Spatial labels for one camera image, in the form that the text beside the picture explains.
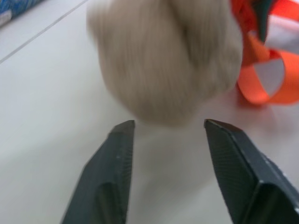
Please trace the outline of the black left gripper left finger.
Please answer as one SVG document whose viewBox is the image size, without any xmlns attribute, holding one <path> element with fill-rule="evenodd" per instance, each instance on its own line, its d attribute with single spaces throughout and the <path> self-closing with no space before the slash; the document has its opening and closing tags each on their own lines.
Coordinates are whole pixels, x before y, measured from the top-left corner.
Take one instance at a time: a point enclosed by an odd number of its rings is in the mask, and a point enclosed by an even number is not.
<svg viewBox="0 0 299 224">
<path fill-rule="evenodd" d="M 133 165 L 135 121 L 116 125 L 84 166 L 63 224 L 124 224 Z"/>
</svg>

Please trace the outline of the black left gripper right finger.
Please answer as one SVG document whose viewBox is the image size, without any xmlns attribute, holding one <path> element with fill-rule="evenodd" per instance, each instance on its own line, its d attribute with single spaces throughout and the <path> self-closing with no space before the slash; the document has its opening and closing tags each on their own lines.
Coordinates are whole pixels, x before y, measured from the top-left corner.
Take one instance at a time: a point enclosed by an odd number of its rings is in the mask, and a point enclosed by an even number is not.
<svg viewBox="0 0 299 224">
<path fill-rule="evenodd" d="M 228 123 L 204 122 L 214 173 L 234 224 L 297 224 L 299 192 L 247 134 Z"/>
</svg>

